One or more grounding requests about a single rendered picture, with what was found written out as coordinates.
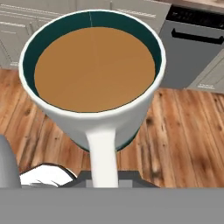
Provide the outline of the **grey rounded object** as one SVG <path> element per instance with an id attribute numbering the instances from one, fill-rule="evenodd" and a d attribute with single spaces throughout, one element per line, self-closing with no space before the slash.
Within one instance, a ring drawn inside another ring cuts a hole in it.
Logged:
<path id="1" fill-rule="evenodd" d="M 0 135 L 0 188 L 20 188 L 18 164 L 5 136 Z"/>

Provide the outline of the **light grey cupboard beside dishwasher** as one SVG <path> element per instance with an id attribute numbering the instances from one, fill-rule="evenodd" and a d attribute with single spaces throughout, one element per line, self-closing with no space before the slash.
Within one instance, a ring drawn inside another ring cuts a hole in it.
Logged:
<path id="1" fill-rule="evenodd" d="M 224 48 L 187 89 L 224 94 Z"/>

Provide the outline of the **white angular object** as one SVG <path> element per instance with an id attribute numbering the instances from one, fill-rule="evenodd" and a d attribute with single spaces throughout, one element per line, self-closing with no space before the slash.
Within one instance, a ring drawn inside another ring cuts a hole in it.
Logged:
<path id="1" fill-rule="evenodd" d="M 62 165 L 43 163 L 20 174 L 22 187 L 62 187 L 76 180 L 77 176 Z"/>

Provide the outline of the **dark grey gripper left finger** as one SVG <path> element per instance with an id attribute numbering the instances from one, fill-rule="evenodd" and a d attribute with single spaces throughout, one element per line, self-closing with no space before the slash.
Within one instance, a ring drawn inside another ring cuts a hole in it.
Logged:
<path id="1" fill-rule="evenodd" d="M 91 171 L 81 171 L 77 178 L 64 184 L 63 187 L 92 188 L 93 181 Z"/>

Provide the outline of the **light grey cupboard run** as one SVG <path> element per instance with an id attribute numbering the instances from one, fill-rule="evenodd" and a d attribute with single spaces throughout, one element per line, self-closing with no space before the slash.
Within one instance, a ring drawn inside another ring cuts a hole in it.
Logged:
<path id="1" fill-rule="evenodd" d="M 159 33 L 170 7 L 165 0 L 0 0 L 0 67 L 17 69 L 28 38 L 64 14 L 88 9 L 120 11 Z"/>

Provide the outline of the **white mug with coffee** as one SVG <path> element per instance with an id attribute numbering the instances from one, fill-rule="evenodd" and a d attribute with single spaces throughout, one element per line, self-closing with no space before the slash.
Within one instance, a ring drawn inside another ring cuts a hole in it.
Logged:
<path id="1" fill-rule="evenodd" d="M 146 23 L 112 10 L 58 17 L 25 43 L 18 69 L 31 99 L 82 149 L 95 187 L 116 187 L 116 152 L 136 136 L 165 74 Z"/>

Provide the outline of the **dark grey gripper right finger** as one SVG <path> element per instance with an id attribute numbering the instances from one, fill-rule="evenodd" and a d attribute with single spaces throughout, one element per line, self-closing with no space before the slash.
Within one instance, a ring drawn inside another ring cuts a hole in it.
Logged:
<path id="1" fill-rule="evenodd" d="M 138 171 L 119 171 L 118 184 L 122 188 L 158 188 L 157 185 L 142 179 Z"/>

